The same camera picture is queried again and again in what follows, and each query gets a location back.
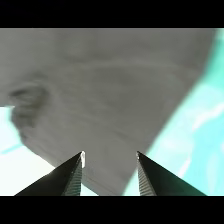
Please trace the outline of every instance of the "gray cloth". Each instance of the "gray cloth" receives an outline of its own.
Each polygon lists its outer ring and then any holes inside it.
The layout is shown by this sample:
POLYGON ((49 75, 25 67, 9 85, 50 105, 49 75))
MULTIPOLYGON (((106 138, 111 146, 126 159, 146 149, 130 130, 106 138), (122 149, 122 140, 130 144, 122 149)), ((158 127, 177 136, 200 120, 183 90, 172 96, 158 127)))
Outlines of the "gray cloth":
POLYGON ((0 104, 58 166, 86 152, 84 184, 121 195, 203 73, 214 29, 0 29, 0 104))

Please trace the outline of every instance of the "gray fabric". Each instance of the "gray fabric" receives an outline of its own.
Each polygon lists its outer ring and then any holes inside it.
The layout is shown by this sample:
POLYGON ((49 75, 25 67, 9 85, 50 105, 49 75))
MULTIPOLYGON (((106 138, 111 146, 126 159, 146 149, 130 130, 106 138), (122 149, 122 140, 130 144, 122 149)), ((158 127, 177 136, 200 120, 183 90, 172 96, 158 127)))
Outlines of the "gray fabric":
POLYGON ((121 195, 136 151, 148 149, 202 74, 213 36, 214 29, 0 29, 0 104, 16 106, 12 120, 33 152, 58 166, 85 151, 84 184, 121 195))

